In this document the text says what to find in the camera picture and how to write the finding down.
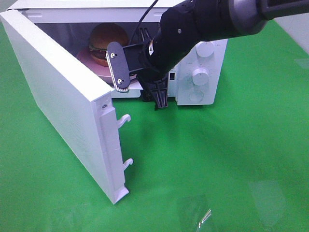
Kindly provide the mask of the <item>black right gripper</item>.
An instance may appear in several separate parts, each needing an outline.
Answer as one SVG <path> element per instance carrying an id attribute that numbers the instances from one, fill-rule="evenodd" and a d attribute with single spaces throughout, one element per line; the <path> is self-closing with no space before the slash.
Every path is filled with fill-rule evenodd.
<path id="1" fill-rule="evenodd" d="M 161 16 L 160 28 L 152 38 L 123 47 L 108 44 L 106 51 L 114 88 L 128 92 L 129 73 L 136 74 L 144 102 L 155 102 L 154 109 L 168 106 L 170 71 L 200 41 L 229 38 L 232 20 L 227 0 L 185 0 L 169 7 Z"/>

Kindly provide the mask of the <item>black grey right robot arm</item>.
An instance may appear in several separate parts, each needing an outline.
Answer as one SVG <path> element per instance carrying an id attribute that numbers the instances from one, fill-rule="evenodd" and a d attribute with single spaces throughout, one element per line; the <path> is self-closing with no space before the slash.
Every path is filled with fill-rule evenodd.
<path id="1" fill-rule="evenodd" d="M 269 20 L 308 11 L 306 0 L 185 0 L 162 14 L 154 37 L 129 46 L 109 43 L 106 58 L 114 88 L 128 92 L 135 75 L 143 96 L 156 109 L 166 108 L 167 74 L 198 42 L 257 34 Z"/>

